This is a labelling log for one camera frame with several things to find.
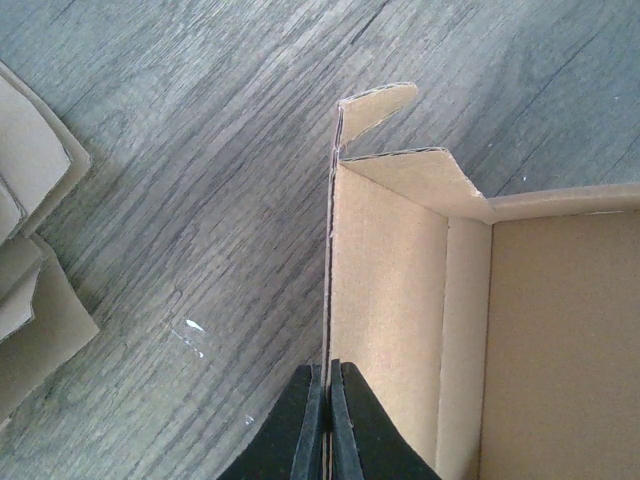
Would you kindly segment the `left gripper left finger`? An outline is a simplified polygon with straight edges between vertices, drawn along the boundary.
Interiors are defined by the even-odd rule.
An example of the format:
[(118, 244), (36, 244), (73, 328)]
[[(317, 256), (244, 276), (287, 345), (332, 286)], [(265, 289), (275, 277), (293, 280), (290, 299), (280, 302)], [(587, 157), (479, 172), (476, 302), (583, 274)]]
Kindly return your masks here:
[(300, 365), (256, 436), (221, 479), (320, 479), (324, 397), (319, 365)]

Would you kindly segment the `brown cardboard box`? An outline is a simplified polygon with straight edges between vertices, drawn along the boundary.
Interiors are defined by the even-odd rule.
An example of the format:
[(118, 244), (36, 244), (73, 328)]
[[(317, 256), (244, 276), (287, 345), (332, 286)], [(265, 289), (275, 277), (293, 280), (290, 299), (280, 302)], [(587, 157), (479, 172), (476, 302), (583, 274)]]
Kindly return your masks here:
[(337, 104), (325, 358), (444, 479), (637, 478), (638, 186), (486, 198), (443, 148), (345, 156), (416, 92)]

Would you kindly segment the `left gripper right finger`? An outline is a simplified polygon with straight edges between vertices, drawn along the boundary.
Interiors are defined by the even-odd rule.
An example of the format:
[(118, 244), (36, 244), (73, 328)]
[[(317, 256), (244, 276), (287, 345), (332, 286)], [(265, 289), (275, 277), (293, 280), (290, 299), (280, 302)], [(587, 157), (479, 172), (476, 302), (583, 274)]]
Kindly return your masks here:
[(331, 362), (332, 479), (437, 479), (352, 362)]

